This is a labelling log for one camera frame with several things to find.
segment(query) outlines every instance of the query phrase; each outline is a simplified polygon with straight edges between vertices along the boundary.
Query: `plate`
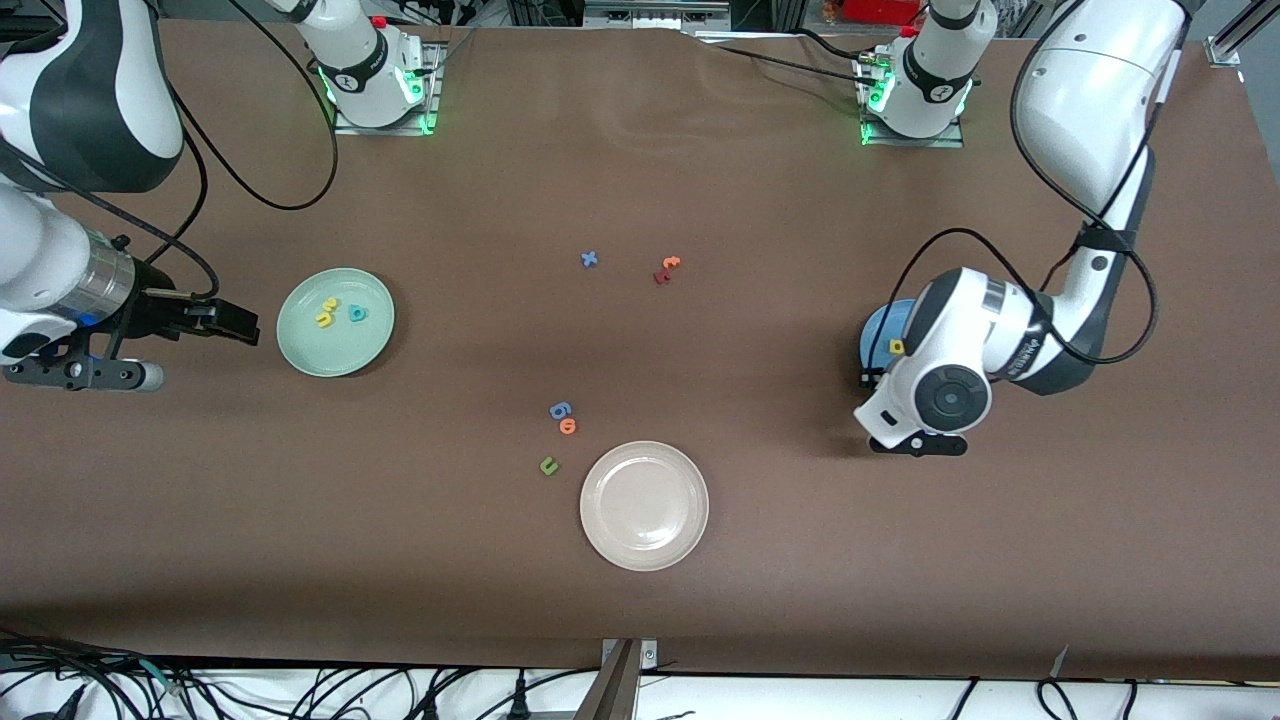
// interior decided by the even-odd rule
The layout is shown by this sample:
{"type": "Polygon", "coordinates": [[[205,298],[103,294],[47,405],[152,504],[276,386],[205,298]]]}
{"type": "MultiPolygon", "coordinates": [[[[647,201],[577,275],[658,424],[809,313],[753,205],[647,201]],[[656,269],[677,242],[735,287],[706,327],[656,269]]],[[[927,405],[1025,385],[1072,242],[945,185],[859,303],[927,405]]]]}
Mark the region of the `plate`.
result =
{"type": "Polygon", "coordinates": [[[605,560],[648,573],[680,562],[707,529],[707,482],[687,455],[653,441],[620,445],[586,474],[582,529],[605,560]]]}
{"type": "Polygon", "coordinates": [[[347,375],[374,361],[387,347],[396,325],[396,304],[387,286],[365,270],[334,268],[302,281],[280,307],[275,341],[300,372],[317,378],[347,375]],[[321,328],[316,315],[325,300],[338,299],[333,324],[321,328]],[[351,318],[352,306],[365,319],[351,318]]]}

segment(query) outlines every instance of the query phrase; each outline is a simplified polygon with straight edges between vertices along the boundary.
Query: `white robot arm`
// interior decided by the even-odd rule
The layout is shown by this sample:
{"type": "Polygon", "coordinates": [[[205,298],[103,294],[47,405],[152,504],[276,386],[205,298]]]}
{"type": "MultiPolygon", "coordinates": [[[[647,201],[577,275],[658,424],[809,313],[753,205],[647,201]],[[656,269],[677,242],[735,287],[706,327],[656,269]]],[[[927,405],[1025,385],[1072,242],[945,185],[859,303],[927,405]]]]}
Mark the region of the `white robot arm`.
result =
{"type": "Polygon", "coordinates": [[[899,135],[941,133],[960,114],[973,72],[995,36],[991,0],[931,1],[920,33],[884,49],[892,74],[868,109],[899,135]]]}
{"type": "Polygon", "coordinates": [[[1093,364],[1048,328],[1079,354],[1102,347],[1155,170],[1144,120],[1149,105],[1164,101],[1171,58],[1198,8],[1194,0],[1070,0],[1059,9],[1014,90],[1014,122],[1046,174],[1119,234],[1085,220],[1062,293],[1037,293],[1039,307],[1018,284],[969,268],[929,283],[908,320],[905,354],[855,411],[873,447],[919,454],[931,436],[973,428],[991,409],[988,375],[1037,395],[1089,378],[1093,364]],[[902,447],[908,441],[914,447],[902,447]]]}
{"type": "MultiPolygon", "coordinates": [[[[358,0],[270,0],[300,23],[347,120],[380,127],[420,104],[421,42],[375,28],[358,0]]],[[[257,316],[183,293],[163,272],[40,193],[146,192],[182,154],[183,129],[145,0],[72,0],[60,31],[0,45],[0,369],[10,382],[151,391],[160,368],[115,357],[157,334],[256,345],[257,316]],[[92,334],[109,334],[105,357],[92,334]]]]}
{"type": "Polygon", "coordinates": [[[380,128],[422,102],[420,83],[406,77],[422,67],[422,40],[380,23],[360,0],[266,0],[297,24],[334,104],[347,120],[380,128]]]}

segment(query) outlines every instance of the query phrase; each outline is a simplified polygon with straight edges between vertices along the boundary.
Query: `brown table surface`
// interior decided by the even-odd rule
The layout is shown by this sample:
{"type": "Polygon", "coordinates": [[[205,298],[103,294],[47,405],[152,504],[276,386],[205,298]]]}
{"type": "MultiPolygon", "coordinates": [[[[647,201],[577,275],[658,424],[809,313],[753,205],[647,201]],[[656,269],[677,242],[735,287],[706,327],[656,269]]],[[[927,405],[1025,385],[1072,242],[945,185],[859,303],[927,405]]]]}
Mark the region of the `brown table surface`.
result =
{"type": "MultiPolygon", "coordinates": [[[[252,182],[319,186],[319,114],[251,27],[169,22],[164,45],[252,182]]],[[[1037,676],[1069,643],[1075,675],[1274,675],[1280,205],[1234,72],[1188,53],[1155,136],[1142,355],[1057,397],[997,387],[964,459],[873,456],[851,416],[852,338],[929,234],[972,225],[1038,278],[1075,233],[1011,142],[1025,51],[987,54],[964,150],[922,151],[860,146],[841,81],[675,32],[483,29],[438,135],[342,138],[316,208],[215,169],[187,240],[261,346],[127,345],[168,369],[154,396],[0,388],[0,612],[160,653],[571,666],[650,635],[690,670],[1037,676]],[[305,377],[276,310],[347,265],[392,288],[392,345],[305,377]],[[712,514],[690,557],[634,574],[577,498],[644,438],[699,464],[712,514]]],[[[119,200],[175,227],[195,190],[187,159],[119,200]]],[[[961,264],[997,270],[957,238],[910,287],[961,264]]],[[[1143,297],[1126,278],[1108,348],[1143,297]]]]}

